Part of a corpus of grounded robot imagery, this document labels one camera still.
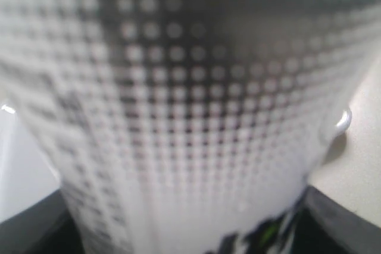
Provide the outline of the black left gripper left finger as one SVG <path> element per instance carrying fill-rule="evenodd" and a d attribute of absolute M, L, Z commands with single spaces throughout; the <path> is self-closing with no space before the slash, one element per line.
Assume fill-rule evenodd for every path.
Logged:
<path fill-rule="evenodd" d="M 59 190 L 1 222 L 1 253 L 84 253 Z"/>

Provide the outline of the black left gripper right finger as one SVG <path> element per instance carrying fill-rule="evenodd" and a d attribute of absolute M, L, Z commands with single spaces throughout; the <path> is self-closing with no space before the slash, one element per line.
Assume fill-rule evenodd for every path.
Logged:
<path fill-rule="evenodd" d="M 310 186 L 295 229 L 293 253 L 380 254 L 380 227 Z"/>

